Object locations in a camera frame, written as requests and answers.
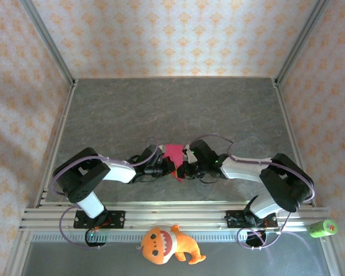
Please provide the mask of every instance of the black cable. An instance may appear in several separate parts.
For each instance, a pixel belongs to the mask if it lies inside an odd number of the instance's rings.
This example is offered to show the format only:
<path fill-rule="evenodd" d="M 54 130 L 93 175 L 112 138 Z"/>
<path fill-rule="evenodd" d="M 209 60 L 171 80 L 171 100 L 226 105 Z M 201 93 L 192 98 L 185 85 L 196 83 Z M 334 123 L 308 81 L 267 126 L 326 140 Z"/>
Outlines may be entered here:
<path fill-rule="evenodd" d="M 135 164 L 136 163 L 136 160 L 135 159 L 137 159 L 138 157 L 140 157 L 140 155 L 133 155 L 132 157 L 130 157 L 128 160 L 127 160 L 127 162 L 129 163 L 129 164 Z"/>
<path fill-rule="evenodd" d="M 214 184 L 214 183 L 216 183 L 216 182 L 218 181 L 218 179 L 219 179 L 219 178 L 216 178 L 215 181 L 212 181 L 212 182 L 205 182 L 205 181 L 203 181 L 201 178 L 199 178 L 199 180 L 200 180 L 202 183 L 204 183 L 204 184 Z"/>

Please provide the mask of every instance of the green battery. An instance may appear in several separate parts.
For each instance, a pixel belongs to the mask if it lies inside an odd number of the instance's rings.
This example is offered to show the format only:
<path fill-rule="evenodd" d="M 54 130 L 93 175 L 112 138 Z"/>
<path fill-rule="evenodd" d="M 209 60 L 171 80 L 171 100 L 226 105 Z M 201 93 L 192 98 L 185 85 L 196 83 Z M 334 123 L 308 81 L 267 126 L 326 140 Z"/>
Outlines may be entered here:
<path fill-rule="evenodd" d="M 336 234 L 338 225 L 333 220 L 323 220 L 309 225 L 307 230 L 312 237 L 324 237 Z"/>

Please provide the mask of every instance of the gray surface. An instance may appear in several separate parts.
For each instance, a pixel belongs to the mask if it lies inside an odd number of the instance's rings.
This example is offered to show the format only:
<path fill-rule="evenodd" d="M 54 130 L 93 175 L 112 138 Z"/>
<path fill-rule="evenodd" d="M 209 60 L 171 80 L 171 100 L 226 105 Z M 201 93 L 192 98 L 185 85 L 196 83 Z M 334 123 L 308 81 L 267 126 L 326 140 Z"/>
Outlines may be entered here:
<path fill-rule="evenodd" d="M 163 144 L 187 144 L 205 133 L 236 141 L 233 154 L 293 158 L 285 122 L 270 79 L 155 78 L 81 79 L 75 90 L 55 166 L 86 147 L 116 159 L 141 154 L 150 136 Z M 207 138 L 218 153 L 228 143 Z M 102 182 L 102 201 L 243 201 L 265 187 L 244 180 L 179 183 L 172 176 L 152 183 Z M 61 201 L 50 194 L 48 201 Z"/>
<path fill-rule="evenodd" d="M 100 251 L 81 250 L 67 243 L 32 243 L 22 276 L 328 276 L 320 240 L 306 232 L 298 235 L 306 244 L 284 233 L 276 244 L 261 251 L 245 250 L 233 243 L 200 243 L 207 258 L 192 266 L 175 256 L 164 265 L 152 264 L 135 254 L 138 244 L 134 243 L 114 243 Z"/>

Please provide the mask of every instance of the wall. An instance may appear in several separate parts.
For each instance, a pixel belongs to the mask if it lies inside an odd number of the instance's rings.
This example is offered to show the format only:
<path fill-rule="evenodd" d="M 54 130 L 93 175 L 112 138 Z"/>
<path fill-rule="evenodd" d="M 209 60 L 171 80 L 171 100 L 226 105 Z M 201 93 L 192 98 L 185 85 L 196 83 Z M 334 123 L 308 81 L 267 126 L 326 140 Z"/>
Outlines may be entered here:
<path fill-rule="evenodd" d="M 345 0 L 331 0 L 281 87 L 317 203 L 339 224 L 345 259 Z"/>
<path fill-rule="evenodd" d="M 67 91 L 19 1 L 0 1 L 0 275 L 24 208 L 39 188 L 45 150 Z"/>
<path fill-rule="evenodd" d="M 75 78 L 264 76 L 316 0 L 34 0 Z"/>

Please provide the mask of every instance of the gray marble floor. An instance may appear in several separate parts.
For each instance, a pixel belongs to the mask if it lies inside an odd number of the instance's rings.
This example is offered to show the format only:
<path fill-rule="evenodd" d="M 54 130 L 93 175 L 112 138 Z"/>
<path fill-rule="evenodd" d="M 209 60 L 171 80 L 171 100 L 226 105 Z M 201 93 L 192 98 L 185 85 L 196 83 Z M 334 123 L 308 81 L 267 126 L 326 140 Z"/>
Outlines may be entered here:
<path fill-rule="evenodd" d="M 149 136 L 158 137 L 162 144 L 187 144 L 205 133 L 234 140 L 233 154 L 240 157 L 265 158 L 283 152 L 293 158 L 270 79 L 81 79 L 55 166 L 85 147 L 127 159 L 142 153 Z M 228 146 L 214 137 L 205 140 L 218 154 Z M 264 190 L 263 185 L 239 179 L 179 183 L 168 176 L 135 185 L 104 181 L 95 191 L 100 200 L 115 202 L 243 201 Z M 49 195 L 47 200 L 61 198 Z"/>

